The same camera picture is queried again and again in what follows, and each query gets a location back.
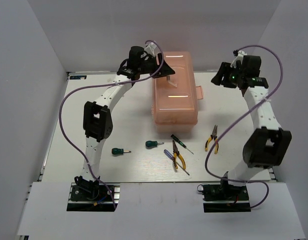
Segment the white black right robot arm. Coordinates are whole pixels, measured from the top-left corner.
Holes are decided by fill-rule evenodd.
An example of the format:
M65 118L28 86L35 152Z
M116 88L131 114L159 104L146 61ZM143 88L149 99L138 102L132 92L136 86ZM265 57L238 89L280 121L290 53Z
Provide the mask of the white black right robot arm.
M230 200L259 172L279 166L292 140L289 130L277 121L269 101L269 84L260 76L261 57L243 50L233 52L232 62L222 62L211 82L225 88L239 88L253 122L253 133L243 146L242 160L228 171L219 188L220 195Z

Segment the pink plastic toolbox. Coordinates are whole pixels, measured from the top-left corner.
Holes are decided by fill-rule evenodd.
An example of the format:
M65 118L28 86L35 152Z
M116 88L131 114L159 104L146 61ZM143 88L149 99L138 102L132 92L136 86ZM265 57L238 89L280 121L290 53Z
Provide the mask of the pink plastic toolbox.
M159 133L189 133L198 123L198 101L203 89L195 82L191 54L187 51L164 53L164 61L175 74L152 80L152 116Z

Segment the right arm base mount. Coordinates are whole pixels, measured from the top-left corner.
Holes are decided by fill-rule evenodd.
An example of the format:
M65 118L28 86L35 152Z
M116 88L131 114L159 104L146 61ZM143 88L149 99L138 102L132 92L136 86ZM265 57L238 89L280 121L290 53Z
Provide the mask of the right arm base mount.
M200 184L197 191L203 196L204 213L250 212L250 198L246 186Z

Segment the green stubby screwdriver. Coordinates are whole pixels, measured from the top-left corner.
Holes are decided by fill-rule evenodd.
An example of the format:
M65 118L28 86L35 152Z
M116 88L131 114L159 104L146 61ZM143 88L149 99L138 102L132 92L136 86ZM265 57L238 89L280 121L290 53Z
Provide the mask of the green stubby screwdriver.
M124 155L126 153L131 153L131 151L130 150L124 150L123 148L116 148L116 147L111 149L111 154L113 156Z
M163 145L164 142L158 142L158 141L153 141L153 140L148 140L145 142L145 147L147 149L152 149L156 148L157 146Z

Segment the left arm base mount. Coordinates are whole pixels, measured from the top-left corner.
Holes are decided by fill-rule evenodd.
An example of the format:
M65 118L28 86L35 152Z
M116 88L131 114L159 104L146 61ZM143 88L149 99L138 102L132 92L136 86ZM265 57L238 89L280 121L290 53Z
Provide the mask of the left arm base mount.
M109 184L110 191L102 184L92 192L87 192L83 188L72 183L68 196L67 212L114 212L114 204L117 207L120 198L120 186Z

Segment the black green precision screwdriver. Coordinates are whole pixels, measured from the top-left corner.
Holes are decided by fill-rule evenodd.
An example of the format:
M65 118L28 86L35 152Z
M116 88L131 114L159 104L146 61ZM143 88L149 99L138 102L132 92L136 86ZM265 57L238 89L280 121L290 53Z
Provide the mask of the black green precision screwdriver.
M188 147L174 134L170 136L175 142L177 142L180 146L182 146L184 149L187 149L190 153L194 154L191 150L188 149Z

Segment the yellow long nose pliers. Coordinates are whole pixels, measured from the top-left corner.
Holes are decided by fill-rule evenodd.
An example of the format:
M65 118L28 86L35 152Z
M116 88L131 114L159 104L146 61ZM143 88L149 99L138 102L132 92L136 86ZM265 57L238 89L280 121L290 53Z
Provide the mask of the yellow long nose pliers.
M177 159L179 159L181 161L182 167L184 169L186 169L185 160L184 160L183 156L180 154L178 147L176 145L176 142L174 140L172 141L172 147L173 147L173 156L175 157L176 162L177 162Z

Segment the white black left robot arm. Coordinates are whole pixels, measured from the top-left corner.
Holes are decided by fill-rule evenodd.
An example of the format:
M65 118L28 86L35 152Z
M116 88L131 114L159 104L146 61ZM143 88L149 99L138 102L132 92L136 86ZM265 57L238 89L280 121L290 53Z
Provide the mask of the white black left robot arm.
M83 109L83 129L85 131L85 156L81 174L74 178L82 193L93 200L99 196L100 161L107 138L113 131L112 111L123 95L129 91L141 75L151 78L174 75L175 71L165 62L163 53L154 53L152 46L145 48L132 46L128 58L120 64L114 85L108 87L95 101L86 102Z

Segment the blue handled screwdriver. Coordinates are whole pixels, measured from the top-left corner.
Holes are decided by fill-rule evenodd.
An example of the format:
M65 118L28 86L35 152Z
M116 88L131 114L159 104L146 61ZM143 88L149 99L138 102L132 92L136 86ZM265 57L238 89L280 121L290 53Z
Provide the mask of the blue handled screwdriver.
M190 175L180 164L176 162L175 157L167 149L165 149L163 152L170 160L172 160L173 166L176 170L178 167L180 167L188 176Z

